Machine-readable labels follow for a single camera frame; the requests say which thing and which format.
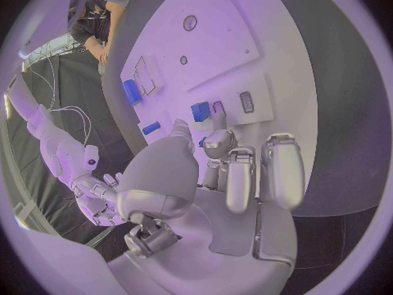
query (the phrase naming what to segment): robotic arm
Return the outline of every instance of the robotic arm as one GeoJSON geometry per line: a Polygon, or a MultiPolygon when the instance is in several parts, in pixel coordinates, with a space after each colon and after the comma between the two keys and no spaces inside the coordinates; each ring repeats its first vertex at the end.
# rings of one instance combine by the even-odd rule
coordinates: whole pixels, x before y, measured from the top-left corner
{"type": "Polygon", "coordinates": [[[28,122],[29,132],[40,141],[40,152],[50,172],[74,192],[83,214],[94,224],[115,226],[124,223],[117,210],[116,186],[92,176],[98,164],[98,148],[84,147],[69,133],[56,127],[50,111],[39,105],[18,73],[7,96],[17,112],[28,122]]]}

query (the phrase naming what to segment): blue object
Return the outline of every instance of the blue object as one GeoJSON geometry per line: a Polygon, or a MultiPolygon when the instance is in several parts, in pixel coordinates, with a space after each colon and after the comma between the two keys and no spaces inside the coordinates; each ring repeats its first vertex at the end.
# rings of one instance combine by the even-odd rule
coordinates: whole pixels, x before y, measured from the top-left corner
{"type": "Polygon", "coordinates": [[[207,120],[207,118],[210,116],[209,103],[207,102],[192,105],[191,110],[193,111],[194,120],[197,123],[207,120]]]}
{"type": "Polygon", "coordinates": [[[142,101],[141,93],[139,92],[138,86],[134,80],[127,80],[123,82],[121,87],[131,106],[135,106],[142,101]]]}
{"type": "Polygon", "coordinates": [[[160,123],[156,121],[155,123],[152,123],[151,125],[148,125],[147,127],[142,129],[142,132],[144,135],[148,135],[149,133],[152,133],[153,131],[156,131],[157,129],[161,128],[160,123]]]}
{"type": "Polygon", "coordinates": [[[203,148],[203,142],[206,140],[207,136],[205,136],[203,139],[201,139],[201,141],[199,141],[199,147],[203,148]]]}

